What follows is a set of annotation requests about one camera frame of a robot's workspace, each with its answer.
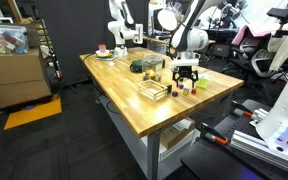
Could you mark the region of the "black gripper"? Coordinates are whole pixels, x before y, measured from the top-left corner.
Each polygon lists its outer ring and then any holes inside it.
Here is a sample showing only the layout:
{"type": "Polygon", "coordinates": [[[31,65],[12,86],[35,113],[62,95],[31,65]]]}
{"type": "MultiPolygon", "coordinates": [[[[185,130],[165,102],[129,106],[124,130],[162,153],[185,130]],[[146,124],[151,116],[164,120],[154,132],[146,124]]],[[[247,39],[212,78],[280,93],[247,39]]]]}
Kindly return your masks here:
{"type": "Polygon", "coordinates": [[[192,70],[191,66],[176,66],[173,68],[172,79],[175,82],[176,87],[179,87],[180,78],[189,78],[192,81],[192,88],[195,88],[195,83],[198,79],[198,71],[192,70]]]}

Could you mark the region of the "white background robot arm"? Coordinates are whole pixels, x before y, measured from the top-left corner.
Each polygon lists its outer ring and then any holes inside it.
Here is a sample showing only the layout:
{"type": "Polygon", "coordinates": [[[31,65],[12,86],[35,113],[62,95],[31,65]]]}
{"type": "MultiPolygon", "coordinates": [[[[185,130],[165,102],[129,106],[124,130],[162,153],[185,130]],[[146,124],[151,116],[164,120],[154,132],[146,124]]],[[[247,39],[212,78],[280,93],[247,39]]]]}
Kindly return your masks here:
{"type": "Polygon", "coordinates": [[[115,38],[114,54],[123,57],[128,54],[126,40],[132,40],[135,44],[143,43],[143,25],[134,22],[126,0],[109,0],[109,9],[114,18],[107,24],[115,38]]]}

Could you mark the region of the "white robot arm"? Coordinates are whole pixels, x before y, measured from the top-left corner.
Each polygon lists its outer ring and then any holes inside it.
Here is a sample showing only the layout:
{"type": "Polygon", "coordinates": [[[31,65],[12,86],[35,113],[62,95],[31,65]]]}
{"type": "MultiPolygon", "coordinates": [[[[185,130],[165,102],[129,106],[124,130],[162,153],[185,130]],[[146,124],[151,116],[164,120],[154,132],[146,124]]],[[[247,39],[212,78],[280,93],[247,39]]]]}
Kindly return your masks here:
{"type": "Polygon", "coordinates": [[[196,51],[208,44],[208,34],[205,30],[198,29],[196,22],[200,14],[208,7],[210,4],[207,0],[193,0],[172,34],[170,45],[177,53],[172,62],[172,80],[176,82],[176,85],[179,85],[180,78],[188,78],[192,84],[198,80],[198,71],[192,70],[192,67],[199,64],[196,51]]]}

